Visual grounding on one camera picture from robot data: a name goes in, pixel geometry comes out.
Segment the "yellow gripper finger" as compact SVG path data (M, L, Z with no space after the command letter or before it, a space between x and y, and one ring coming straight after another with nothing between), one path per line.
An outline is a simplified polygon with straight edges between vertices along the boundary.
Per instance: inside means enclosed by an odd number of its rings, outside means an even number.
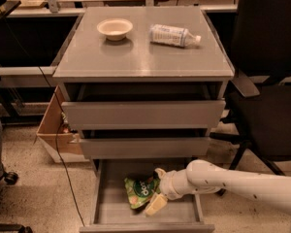
M166 172L165 170L161 169L161 168L156 168L156 169L154 170L154 172L156 173L156 175L157 175L157 177L158 177L159 179L163 179L164 176L167 174L167 172Z
M147 216L153 216L158 211L163 209L168 203L168 199L161 193L154 193L149 203L145 207L145 214Z

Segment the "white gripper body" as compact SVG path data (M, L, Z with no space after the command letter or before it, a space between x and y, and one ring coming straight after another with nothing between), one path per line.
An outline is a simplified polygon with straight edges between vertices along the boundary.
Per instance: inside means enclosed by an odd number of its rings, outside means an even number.
M184 195L193 193L193 185L189 182L186 170L169 171L160 179L160 191L168 200L177 200Z

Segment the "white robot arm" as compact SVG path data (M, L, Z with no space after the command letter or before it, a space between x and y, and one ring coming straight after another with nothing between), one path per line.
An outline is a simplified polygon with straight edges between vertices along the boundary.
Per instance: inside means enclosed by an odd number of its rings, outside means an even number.
M155 173L160 180L159 193L154 193L145 207L147 216L156 214L169 200L216 189L264 202L291 216L291 177L227 170L200 159L191 161L179 171L156 168Z

